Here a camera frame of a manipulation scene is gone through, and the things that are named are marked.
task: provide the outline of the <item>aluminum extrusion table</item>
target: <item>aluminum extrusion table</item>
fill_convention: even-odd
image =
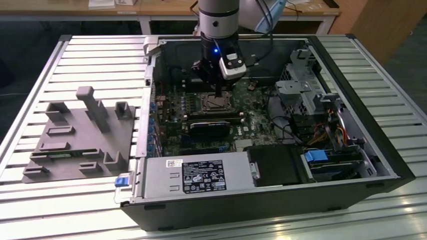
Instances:
[[[0,239],[386,239],[427,232],[427,117],[357,39],[321,36],[332,57],[409,164],[417,180],[345,210],[146,232],[115,203],[115,177],[23,184],[51,101],[83,108],[75,90],[95,88],[106,107],[139,107],[145,36],[63,37],[0,146]],[[137,153],[137,110],[131,158]]]

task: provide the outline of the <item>white label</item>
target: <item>white label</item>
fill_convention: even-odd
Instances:
[[[166,161],[167,168],[175,168],[183,166],[183,159],[171,159]]]
[[[137,14],[137,11],[118,11],[118,14]]]
[[[59,159],[59,158],[71,158],[70,154],[57,154],[57,155],[50,155],[49,156],[51,159]]]

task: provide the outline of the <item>black plastic cover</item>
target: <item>black plastic cover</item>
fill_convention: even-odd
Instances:
[[[246,148],[249,161],[257,163],[261,178],[257,187],[309,183],[300,149],[293,144],[258,145]]]

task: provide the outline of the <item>table leg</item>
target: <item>table leg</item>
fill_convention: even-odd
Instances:
[[[141,16],[138,18],[139,25],[141,25],[141,31],[143,35],[151,35],[153,29],[150,27],[151,17],[150,16]]]
[[[329,34],[330,29],[333,27],[336,17],[337,16],[326,16],[324,18],[324,21],[322,21],[320,28],[318,28],[318,32],[316,34],[318,34],[318,35],[328,35]]]

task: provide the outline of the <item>wooden cabinet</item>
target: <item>wooden cabinet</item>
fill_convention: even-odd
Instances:
[[[427,12],[427,0],[336,0],[342,11],[330,34],[353,33],[385,64]]]

